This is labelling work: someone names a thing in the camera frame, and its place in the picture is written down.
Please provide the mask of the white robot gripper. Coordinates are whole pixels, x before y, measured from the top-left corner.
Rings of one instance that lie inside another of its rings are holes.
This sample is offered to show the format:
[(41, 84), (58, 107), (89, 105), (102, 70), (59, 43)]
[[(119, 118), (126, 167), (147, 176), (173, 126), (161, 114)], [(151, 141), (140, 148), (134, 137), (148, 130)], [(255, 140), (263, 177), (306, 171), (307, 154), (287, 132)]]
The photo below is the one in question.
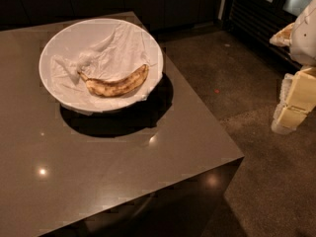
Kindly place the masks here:
[(312, 0), (295, 23), (270, 38), (270, 44), (289, 46), (291, 58), (302, 64), (294, 75), (286, 73), (281, 82), (272, 131), (290, 134), (316, 107), (316, 0)]

